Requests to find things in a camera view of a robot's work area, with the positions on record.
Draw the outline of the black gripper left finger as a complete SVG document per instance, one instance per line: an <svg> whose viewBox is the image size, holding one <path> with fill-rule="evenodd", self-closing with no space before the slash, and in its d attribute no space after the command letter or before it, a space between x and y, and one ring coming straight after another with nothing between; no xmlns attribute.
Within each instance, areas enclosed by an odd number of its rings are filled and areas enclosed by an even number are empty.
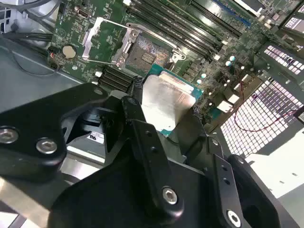
<svg viewBox="0 0 304 228"><path fill-rule="evenodd" d="M100 108L111 114L106 91L86 83L20 105L0 114L0 173L27 181L53 179L67 155L68 118L78 118ZM137 100L125 96L118 101L118 119L137 165L143 169L145 201L164 220L183 213L180 198L168 198L165 188L174 188L163 147L153 125L145 121Z"/></svg>

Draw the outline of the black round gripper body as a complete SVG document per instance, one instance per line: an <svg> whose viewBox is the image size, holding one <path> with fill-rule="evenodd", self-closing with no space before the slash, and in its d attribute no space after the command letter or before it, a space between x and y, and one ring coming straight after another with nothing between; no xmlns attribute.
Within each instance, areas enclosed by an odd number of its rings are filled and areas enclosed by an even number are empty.
<svg viewBox="0 0 304 228"><path fill-rule="evenodd" d="M207 177L169 160L184 212L172 228L217 228L219 220ZM51 208L53 228L162 228L149 214L151 197L133 156L119 155L108 167L67 188Z"/></svg>

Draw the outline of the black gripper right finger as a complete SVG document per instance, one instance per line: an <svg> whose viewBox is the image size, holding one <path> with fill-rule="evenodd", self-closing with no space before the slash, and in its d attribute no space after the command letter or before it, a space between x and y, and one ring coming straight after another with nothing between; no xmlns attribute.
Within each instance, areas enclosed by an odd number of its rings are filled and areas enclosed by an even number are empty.
<svg viewBox="0 0 304 228"><path fill-rule="evenodd" d="M221 228L295 228L297 222L251 166L238 155L225 156L193 109L174 129L185 163L206 176L211 216Z"/></svg>

